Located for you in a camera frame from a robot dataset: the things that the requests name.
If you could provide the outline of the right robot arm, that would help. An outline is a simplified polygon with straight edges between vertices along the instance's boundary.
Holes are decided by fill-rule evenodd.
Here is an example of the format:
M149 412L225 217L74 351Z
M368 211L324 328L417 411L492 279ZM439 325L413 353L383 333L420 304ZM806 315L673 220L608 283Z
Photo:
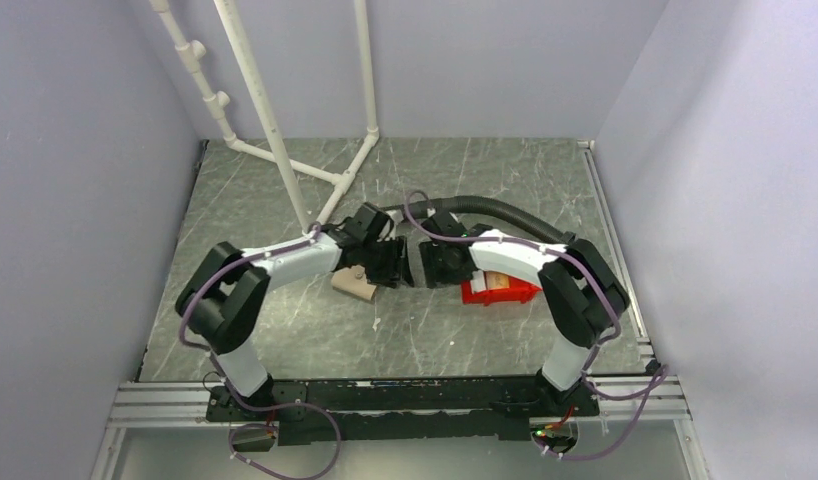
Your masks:
M427 273L453 273L462 281L475 271L498 272L542 290L561 337L537 374L536 401L549 415L563 413L573 404L604 333L620 334L618 321L630 306L626 288L594 244L585 239L540 243L486 225L468 230L445 211L412 224L430 238Z

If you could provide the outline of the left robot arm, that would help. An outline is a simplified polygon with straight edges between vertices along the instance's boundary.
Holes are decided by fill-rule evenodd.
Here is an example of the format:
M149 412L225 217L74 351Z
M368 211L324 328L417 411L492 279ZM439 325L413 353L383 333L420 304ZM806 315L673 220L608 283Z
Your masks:
M275 402L274 382L252 337L267 295L352 267L362 268L374 286L413 285L407 240L396 225L391 215L365 202L337 224L313 223L297 239L249 249L216 244L175 302L180 342L208 355L243 417L264 417Z

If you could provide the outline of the beige card holder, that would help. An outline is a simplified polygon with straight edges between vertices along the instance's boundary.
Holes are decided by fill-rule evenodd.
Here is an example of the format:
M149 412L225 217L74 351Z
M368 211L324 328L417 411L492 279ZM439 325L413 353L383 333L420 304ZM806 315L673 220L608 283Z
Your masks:
M332 288L339 293L365 302L373 302L377 286L370 283L362 266L336 271L330 280Z

